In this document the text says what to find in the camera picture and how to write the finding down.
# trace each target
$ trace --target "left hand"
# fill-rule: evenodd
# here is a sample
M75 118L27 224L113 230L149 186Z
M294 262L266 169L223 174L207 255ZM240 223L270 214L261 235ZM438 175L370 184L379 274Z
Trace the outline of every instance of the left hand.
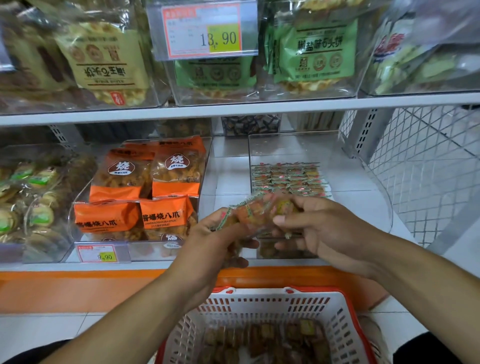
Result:
M190 230L178 256L164 273L169 275L174 286L182 291L184 313L204 303L212 293L218 273L224 265L228 246L252 233L246 225L240 223L219 231L210 231L210 228L218 226L222 213L226 210L221 208L215 211ZM250 241L244 246L256 249L258 242ZM245 268L248 261L237 257L228 261L228 266Z

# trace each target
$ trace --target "price label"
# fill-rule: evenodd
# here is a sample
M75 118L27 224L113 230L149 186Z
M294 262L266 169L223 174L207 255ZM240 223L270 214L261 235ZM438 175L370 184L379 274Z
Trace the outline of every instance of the price label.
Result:
M170 59L242 54L239 3L163 6Z
M107 245L79 245L78 256L83 263L117 263L115 248Z

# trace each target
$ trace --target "right hand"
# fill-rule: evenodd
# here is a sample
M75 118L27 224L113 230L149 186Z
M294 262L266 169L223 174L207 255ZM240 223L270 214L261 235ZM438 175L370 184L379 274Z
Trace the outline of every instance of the right hand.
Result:
M273 221L281 229L303 229L303 237L278 242L276 249L308 250L335 268L374 278L372 255L391 235L327 198L292 196L292 200L303 212L278 215Z

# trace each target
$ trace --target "white plastic basket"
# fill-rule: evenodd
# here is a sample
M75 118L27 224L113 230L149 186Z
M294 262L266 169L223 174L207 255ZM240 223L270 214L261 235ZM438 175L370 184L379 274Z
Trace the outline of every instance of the white plastic basket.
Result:
M196 363L210 325L296 321L312 318L325 328L333 364L376 364L353 305L338 288L217 288L175 326L158 351L156 364Z

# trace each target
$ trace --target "dark pants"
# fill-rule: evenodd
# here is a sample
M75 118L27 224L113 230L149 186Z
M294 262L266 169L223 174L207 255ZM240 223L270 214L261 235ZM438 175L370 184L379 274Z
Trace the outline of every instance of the dark pants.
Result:
M68 341L57 341L31 349L7 360L4 364L38 364ZM430 332L410 340L393 354L393 364L425 363L461 364L457 357Z

